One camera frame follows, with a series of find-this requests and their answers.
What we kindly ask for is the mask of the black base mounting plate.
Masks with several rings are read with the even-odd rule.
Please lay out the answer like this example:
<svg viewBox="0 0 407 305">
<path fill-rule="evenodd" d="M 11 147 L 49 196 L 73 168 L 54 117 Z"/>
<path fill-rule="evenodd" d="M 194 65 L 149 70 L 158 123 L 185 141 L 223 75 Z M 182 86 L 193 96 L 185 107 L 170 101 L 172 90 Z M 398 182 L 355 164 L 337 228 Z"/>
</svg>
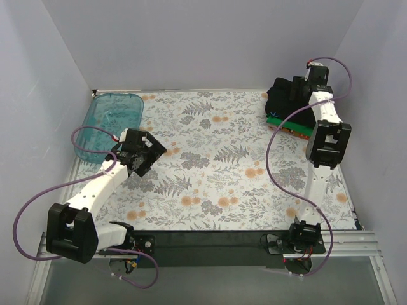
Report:
<svg viewBox="0 0 407 305">
<path fill-rule="evenodd" d="M 265 266 L 283 268 L 283 256 L 302 256 L 288 231 L 132 231 L 127 245 L 160 267 Z"/>
</svg>

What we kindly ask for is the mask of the teal transparent plastic tray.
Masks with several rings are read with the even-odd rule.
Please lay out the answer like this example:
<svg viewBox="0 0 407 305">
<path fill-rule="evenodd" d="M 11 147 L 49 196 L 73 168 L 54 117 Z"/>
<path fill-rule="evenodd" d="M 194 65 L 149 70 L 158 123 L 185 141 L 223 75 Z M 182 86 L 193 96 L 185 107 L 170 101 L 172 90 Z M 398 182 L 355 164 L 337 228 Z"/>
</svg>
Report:
<svg viewBox="0 0 407 305">
<path fill-rule="evenodd" d="M 77 145 L 94 151 L 109 151 L 114 141 L 96 126 L 120 136 L 126 128 L 138 129 L 144 110 L 143 99 L 132 93 L 105 93 L 95 97 L 76 138 Z"/>
</svg>

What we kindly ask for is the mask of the orange patterned folded t-shirt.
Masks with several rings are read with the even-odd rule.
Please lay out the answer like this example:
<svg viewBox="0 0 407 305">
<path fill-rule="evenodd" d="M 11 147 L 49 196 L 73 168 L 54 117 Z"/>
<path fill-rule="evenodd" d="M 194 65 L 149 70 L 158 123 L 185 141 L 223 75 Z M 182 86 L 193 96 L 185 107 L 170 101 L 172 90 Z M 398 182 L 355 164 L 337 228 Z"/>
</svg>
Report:
<svg viewBox="0 0 407 305">
<path fill-rule="evenodd" d="M 271 129 L 271 130 L 276 130 L 276 129 L 277 129 L 277 125 L 268 125 L 268 127 L 269 127 L 269 129 Z M 294 131 L 294 130 L 292 130 L 292 129 L 289 129 L 289 128 L 284 128 L 284 127 L 282 127 L 282 128 L 279 129 L 279 131 L 280 131 L 280 132 L 287 133 L 287 134 L 290 134 L 290 135 L 292 135 L 292 136 L 294 136 L 294 137 L 298 137 L 298 138 L 300 138 L 300 139 L 309 140 L 309 138 L 310 138 L 308 135 L 305 135 L 305 134 L 302 134 L 302 133 L 298 133 L 298 132 L 296 132 L 296 131 Z"/>
</svg>

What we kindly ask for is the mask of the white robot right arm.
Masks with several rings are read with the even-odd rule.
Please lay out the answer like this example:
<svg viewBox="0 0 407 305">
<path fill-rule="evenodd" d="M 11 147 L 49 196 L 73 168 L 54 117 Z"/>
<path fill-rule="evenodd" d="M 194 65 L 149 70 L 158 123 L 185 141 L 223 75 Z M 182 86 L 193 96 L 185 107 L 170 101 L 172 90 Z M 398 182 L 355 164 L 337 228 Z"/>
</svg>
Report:
<svg viewBox="0 0 407 305">
<path fill-rule="evenodd" d="M 300 210 L 287 237 L 289 248 L 297 253 L 310 252 L 322 243 L 322 216 L 317 206 L 322 203 L 328 177 L 343 160 L 352 130 L 336 112 L 333 91 L 328 86 L 328 68 L 322 63 L 311 61 L 307 69 L 305 77 L 294 81 L 291 94 L 304 98 L 315 118 L 305 153 L 308 161 L 305 199 L 301 201 Z"/>
</svg>

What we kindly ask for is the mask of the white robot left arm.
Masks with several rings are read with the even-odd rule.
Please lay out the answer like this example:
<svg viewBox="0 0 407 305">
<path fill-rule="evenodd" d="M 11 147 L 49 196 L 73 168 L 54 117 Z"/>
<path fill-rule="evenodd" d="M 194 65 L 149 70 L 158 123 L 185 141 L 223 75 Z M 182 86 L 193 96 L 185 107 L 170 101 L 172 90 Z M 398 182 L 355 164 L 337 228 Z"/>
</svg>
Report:
<svg viewBox="0 0 407 305">
<path fill-rule="evenodd" d="M 53 204 L 47 216 L 46 250 L 77 262 L 87 263 L 100 250 L 114 247 L 121 254 L 135 248 L 133 227 L 124 222 L 96 226 L 102 206 L 129 177 L 143 177 L 166 153 L 166 148 L 144 130 L 126 128 L 116 139 L 94 177 L 64 204 Z"/>
</svg>

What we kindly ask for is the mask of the black t-shirt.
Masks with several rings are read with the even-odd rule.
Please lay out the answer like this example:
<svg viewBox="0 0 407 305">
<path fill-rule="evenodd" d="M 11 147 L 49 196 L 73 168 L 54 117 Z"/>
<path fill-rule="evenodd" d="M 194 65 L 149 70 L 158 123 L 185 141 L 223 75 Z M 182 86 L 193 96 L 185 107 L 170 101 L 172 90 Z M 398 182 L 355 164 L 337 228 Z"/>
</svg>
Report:
<svg viewBox="0 0 407 305">
<path fill-rule="evenodd" d="M 289 100 L 291 81 L 276 78 L 273 86 L 266 92 L 268 97 L 265 104 L 265 113 L 267 116 L 283 120 L 292 112 L 308 105 L 308 100 Z"/>
</svg>

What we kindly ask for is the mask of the green folded t-shirt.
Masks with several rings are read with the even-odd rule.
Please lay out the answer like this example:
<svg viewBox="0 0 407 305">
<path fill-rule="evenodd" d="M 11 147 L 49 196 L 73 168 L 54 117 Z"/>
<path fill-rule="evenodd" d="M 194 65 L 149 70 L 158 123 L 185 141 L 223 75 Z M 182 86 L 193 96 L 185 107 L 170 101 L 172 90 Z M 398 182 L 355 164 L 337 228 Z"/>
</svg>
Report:
<svg viewBox="0 0 407 305">
<path fill-rule="evenodd" d="M 277 127 L 282 123 L 282 120 L 273 116 L 269 116 L 266 121 L 270 125 L 277 125 Z M 313 128 L 309 128 L 297 123 L 293 123 L 290 121 L 285 122 L 282 127 L 292 129 L 298 133 L 302 133 L 311 137 Z"/>
</svg>

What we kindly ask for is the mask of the floral patterned table mat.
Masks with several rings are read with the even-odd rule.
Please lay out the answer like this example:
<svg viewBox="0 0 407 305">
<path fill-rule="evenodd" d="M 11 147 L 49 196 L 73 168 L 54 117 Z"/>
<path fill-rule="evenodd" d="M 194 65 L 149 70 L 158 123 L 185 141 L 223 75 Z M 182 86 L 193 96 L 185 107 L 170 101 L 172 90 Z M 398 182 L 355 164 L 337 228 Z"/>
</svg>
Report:
<svg viewBox="0 0 407 305">
<path fill-rule="evenodd" d="M 260 91 L 141 93 L 141 128 L 167 152 L 126 180 L 98 225 L 136 229 L 287 229 L 307 181 L 307 142 L 266 122 Z"/>
</svg>

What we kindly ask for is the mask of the aluminium frame rail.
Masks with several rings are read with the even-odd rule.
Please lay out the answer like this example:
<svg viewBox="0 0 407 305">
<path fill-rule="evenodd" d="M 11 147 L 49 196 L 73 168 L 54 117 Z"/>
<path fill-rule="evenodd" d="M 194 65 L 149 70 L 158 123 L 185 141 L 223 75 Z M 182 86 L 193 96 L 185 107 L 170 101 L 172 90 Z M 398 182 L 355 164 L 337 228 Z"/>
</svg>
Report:
<svg viewBox="0 0 407 305">
<path fill-rule="evenodd" d="M 371 231 L 322 234 L 283 268 L 160 267 L 152 258 L 105 250 L 87 264 L 36 264 L 28 304 L 395 304 Z"/>
</svg>

